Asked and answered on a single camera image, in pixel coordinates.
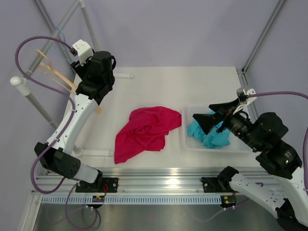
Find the teal t shirt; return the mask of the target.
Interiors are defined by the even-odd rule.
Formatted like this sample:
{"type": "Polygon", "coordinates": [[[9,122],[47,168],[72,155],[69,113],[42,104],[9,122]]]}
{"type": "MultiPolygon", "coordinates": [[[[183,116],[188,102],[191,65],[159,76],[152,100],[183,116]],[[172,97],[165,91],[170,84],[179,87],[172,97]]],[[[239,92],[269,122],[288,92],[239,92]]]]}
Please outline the teal t shirt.
{"type": "Polygon", "coordinates": [[[198,123],[192,117],[192,122],[187,126],[187,135],[201,143],[208,149],[221,149],[231,144],[230,131],[224,130],[222,133],[217,133],[216,130],[221,126],[222,122],[217,124],[212,131],[205,135],[198,123]]]}

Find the beige plastic hanger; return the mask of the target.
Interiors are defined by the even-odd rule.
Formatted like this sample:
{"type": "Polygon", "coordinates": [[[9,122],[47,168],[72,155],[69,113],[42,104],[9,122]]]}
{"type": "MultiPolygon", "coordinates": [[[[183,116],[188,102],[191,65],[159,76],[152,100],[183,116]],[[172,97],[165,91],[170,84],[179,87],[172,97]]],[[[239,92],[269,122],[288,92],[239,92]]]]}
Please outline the beige plastic hanger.
{"type": "Polygon", "coordinates": [[[36,49],[36,53],[41,58],[43,58],[43,60],[47,61],[47,63],[43,61],[39,63],[39,70],[53,81],[55,81],[58,85],[67,90],[69,93],[76,95],[77,85],[75,85],[71,80],[61,74],[58,70],[54,69],[50,59],[41,50],[36,49]]]}

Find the blue wire hanger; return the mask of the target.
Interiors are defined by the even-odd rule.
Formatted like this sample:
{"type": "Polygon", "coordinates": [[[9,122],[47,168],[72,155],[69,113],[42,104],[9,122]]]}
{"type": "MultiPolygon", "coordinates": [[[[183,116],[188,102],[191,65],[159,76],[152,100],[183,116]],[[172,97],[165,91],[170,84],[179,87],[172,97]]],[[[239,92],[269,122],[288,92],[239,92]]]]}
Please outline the blue wire hanger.
{"type": "Polygon", "coordinates": [[[58,26],[53,27],[53,32],[56,32],[56,38],[62,42],[55,42],[55,45],[53,47],[53,50],[58,50],[58,52],[61,54],[61,56],[64,58],[64,60],[68,63],[72,63],[71,54],[69,52],[69,48],[65,46],[63,43],[66,42],[65,35],[62,31],[62,29],[58,26]]]}

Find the red t shirt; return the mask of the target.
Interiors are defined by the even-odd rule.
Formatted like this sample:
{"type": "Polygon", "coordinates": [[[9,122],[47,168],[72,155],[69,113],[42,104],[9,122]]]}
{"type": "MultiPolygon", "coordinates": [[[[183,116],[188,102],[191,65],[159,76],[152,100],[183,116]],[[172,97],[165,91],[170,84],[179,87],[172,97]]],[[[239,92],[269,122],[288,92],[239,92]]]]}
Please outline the red t shirt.
{"type": "Polygon", "coordinates": [[[132,111],[115,137],[114,163],[124,163],[143,151],[161,151],[166,144],[165,136],[181,124],[181,114],[163,106],[132,111]]]}

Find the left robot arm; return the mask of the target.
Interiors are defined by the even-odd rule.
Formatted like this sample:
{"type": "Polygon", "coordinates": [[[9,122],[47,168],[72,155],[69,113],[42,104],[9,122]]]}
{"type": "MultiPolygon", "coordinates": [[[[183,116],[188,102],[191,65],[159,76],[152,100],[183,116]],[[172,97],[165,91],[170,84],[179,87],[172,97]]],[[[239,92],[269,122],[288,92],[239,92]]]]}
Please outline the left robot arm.
{"type": "Polygon", "coordinates": [[[72,153],[88,118],[113,89],[116,60],[108,51],[97,51],[84,64],[73,62],[71,66],[81,78],[71,111],[45,143],[36,144],[34,151],[45,169],[78,180],[84,192],[98,192],[103,187],[102,172],[83,164],[72,153]]]}

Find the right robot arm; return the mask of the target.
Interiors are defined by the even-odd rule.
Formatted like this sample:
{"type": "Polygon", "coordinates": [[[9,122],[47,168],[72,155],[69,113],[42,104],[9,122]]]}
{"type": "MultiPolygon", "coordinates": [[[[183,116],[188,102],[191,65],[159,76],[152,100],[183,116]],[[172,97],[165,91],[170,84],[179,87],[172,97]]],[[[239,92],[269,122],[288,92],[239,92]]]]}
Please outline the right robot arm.
{"type": "Polygon", "coordinates": [[[304,166],[296,150],[282,140],[288,128],[274,112],[263,113],[252,123],[239,106],[239,100],[211,104],[211,114],[193,114],[193,118],[205,134],[220,124],[218,133],[227,129],[254,153],[259,153],[256,160],[276,179],[284,195],[265,190],[230,166],[218,174],[218,187],[244,194],[270,212],[285,231],[306,231],[308,195],[304,188],[304,166]]]}

